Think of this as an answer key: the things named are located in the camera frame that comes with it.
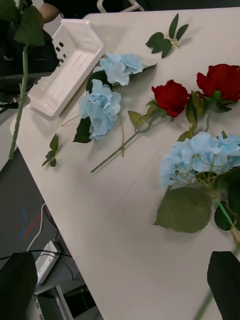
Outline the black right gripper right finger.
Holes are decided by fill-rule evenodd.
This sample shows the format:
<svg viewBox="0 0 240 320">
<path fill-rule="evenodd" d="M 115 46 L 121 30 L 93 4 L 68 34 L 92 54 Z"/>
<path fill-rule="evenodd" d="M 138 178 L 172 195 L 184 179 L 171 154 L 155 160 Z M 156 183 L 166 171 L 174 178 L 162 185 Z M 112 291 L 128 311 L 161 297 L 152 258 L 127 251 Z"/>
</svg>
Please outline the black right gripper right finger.
<svg viewBox="0 0 240 320">
<path fill-rule="evenodd" d="M 222 319 L 240 320 L 240 262 L 232 252 L 212 252 L 207 283 Z"/>
</svg>

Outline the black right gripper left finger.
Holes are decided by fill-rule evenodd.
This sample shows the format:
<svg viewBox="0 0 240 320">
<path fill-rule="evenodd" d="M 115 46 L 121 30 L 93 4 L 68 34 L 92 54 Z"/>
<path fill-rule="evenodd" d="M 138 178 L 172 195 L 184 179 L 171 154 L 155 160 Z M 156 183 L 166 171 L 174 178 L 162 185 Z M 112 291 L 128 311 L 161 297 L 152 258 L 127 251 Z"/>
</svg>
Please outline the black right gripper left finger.
<svg viewBox="0 0 240 320">
<path fill-rule="evenodd" d="M 22 320 L 37 282 L 33 254 L 13 253 L 0 269 L 0 319 Z"/>
</svg>

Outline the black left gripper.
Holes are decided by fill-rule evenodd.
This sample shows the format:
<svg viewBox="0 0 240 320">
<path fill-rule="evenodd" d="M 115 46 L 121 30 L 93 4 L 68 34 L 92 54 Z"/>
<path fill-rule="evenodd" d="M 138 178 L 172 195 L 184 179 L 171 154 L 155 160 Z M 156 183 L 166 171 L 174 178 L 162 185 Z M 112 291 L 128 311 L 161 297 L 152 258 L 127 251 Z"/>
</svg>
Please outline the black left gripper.
<svg viewBox="0 0 240 320">
<path fill-rule="evenodd" d="M 0 25 L 0 74 L 21 75 L 23 73 L 24 45 L 15 41 L 16 28 L 13 23 Z M 51 36 L 43 31 L 45 45 L 28 47 L 28 71 L 31 74 L 52 73 L 59 59 Z"/>
</svg>

